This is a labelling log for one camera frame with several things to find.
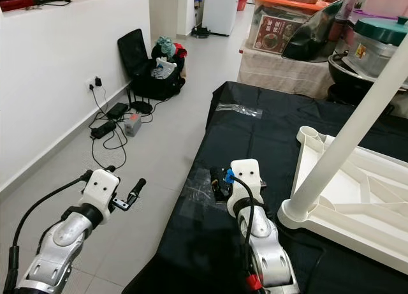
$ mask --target black tablecloth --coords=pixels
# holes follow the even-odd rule
[[[219,104],[234,104],[235,111],[217,110]],[[123,293],[246,293],[237,222],[225,205],[215,204],[208,170],[257,159],[268,184],[263,199],[276,213],[290,196],[299,127],[336,136],[353,110],[234,82],[222,85],[214,92],[205,137],[157,253]],[[408,120],[381,117],[360,145],[408,161]],[[286,231],[327,250],[309,293],[408,293],[408,276],[307,230]],[[283,233],[279,240],[303,290],[320,251]]]

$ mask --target orange lid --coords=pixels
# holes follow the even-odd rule
[[[316,11],[322,10],[324,7],[330,4],[330,3],[322,2],[322,1],[318,1],[316,4],[307,4],[307,3],[294,2],[294,1],[288,1],[288,0],[257,0],[257,1],[262,1],[262,2],[271,3],[271,4],[284,5],[284,6],[290,6],[290,7],[303,8],[303,9],[311,9],[311,10],[316,10]]]

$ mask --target white pole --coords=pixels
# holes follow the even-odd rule
[[[408,36],[405,36],[377,81],[309,173],[309,176],[292,198],[285,200],[280,206],[278,216],[284,215],[283,218],[279,218],[282,223],[291,227],[289,225],[291,223],[287,219],[295,222],[295,224],[306,220],[308,210],[316,198],[367,134],[407,77]]]

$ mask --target blue connector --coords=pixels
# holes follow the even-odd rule
[[[235,174],[234,172],[232,172],[232,169],[228,169],[224,181],[228,184],[234,183],[234,180],[231,178],[231,176],[235,176]]]

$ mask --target white refrigerator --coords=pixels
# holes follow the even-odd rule
[[[237,15],[238,0],[205,0],[203,27],[211,33],[229,36]]]

